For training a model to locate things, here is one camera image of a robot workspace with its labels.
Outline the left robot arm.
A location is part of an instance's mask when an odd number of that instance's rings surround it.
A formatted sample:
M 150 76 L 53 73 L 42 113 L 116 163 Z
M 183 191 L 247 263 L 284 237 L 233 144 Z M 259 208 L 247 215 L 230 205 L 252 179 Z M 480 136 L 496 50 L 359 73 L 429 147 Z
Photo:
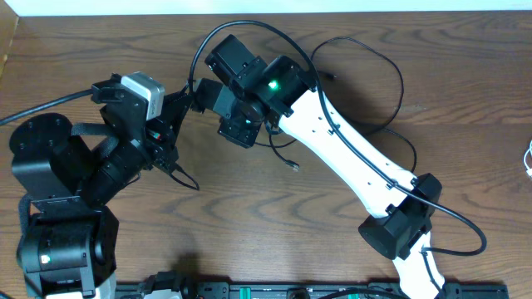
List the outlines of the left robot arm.
M 94 298 L 115 282 L 119 222 L 109 201 L 146 169 L 179 170 L 176 139 L 190 106 L 143 72 L 85 90 L 100 124 L 70 122 L 46 103 L 16 114 L 9 147 L 19 202 L 17 263 L 30 297 Z

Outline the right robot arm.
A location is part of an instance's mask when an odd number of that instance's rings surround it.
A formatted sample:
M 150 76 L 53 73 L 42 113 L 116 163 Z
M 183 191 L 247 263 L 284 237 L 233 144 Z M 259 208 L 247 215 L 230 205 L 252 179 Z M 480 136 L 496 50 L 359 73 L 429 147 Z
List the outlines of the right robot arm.
M 220 115 L 219 134 L 244 148 L 261 125 L 292 136 L 328 165 L 359 197 L 368 218 L 364 240 L 394 263 L 401 291 L 435 298 L 445 284 L 429 247 L 431 216 L 442 186 L 432 174 L 414 175 L 375 149 L 315 90 L 313 78 L 295 61 L 266 63 L 235 36 L 227 36 L 205 59 L 216 80 L 200 79 L 199 110 Z

